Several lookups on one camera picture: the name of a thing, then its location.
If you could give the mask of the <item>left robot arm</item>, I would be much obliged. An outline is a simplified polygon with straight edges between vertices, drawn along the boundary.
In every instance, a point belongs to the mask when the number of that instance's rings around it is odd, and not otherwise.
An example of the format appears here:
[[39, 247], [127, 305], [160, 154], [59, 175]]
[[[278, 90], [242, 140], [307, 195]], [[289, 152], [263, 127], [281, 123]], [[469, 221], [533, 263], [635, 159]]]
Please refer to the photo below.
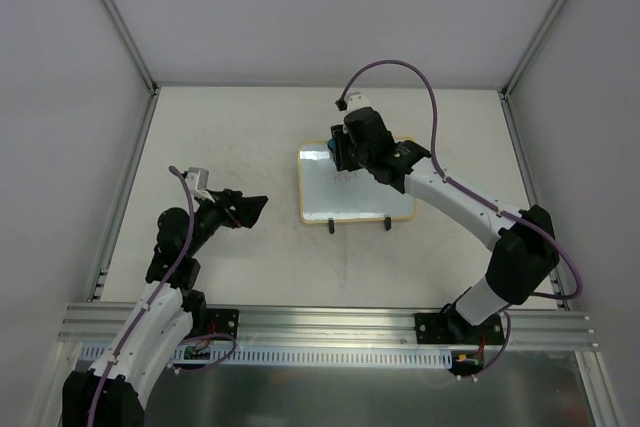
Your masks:
[[66, 378], [63, 425], [141, 426], [149, 395], [178, 347], [222, 341], [230, 347], [219, 359], [234, 354], [234, 335], [213, 326], [206, 297], [195, 288], [195, 255], [220, 228], [252, 228], [267, 202], [265, 196], [206, 190], [191, 192], [186, 209], [159, 215], [140, 298], [104, 353]]

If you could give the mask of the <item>yellow framed whiteboard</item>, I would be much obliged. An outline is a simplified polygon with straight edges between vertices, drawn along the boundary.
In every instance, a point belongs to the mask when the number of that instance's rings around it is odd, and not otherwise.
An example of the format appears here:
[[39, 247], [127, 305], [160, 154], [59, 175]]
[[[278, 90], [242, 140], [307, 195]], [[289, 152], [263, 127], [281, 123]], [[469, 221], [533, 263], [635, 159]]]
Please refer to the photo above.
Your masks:
[[324, 140], [298, 147], [298, 191], [306, 224], [404, 221], [416, 214], [414, 198], [377, 183], [367, 171], [338, 171]]

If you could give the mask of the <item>blue whiteboard eraser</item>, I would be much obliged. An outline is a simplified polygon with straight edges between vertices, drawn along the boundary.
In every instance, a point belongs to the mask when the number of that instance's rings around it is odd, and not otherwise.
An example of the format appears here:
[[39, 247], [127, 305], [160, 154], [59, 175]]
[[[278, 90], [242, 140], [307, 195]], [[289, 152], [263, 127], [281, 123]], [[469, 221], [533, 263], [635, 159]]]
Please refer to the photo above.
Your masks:
[[334, 159], [336, 155], [336, 143], [333, 139], [327, 141], [327, 149], [330, 152], [331, 158]]

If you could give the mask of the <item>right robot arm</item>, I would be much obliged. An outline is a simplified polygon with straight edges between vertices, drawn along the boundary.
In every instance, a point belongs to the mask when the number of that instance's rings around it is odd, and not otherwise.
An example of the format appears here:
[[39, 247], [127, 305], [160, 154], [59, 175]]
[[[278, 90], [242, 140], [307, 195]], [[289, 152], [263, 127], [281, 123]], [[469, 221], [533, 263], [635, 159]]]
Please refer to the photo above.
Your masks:
[[371, 107], [347, 114], [330, 129], [327, 147], [339, 171], [365, 170], [376, 182], [423, 201], [466, 228], [491, 253], [484, 276], [443, 307], [432, 329], [466, 343], [484, 321], [522, 305], [557, 266], [553, 224], [538, 205], [512, 213], [447, 175], [418, 143], [397, 141]]

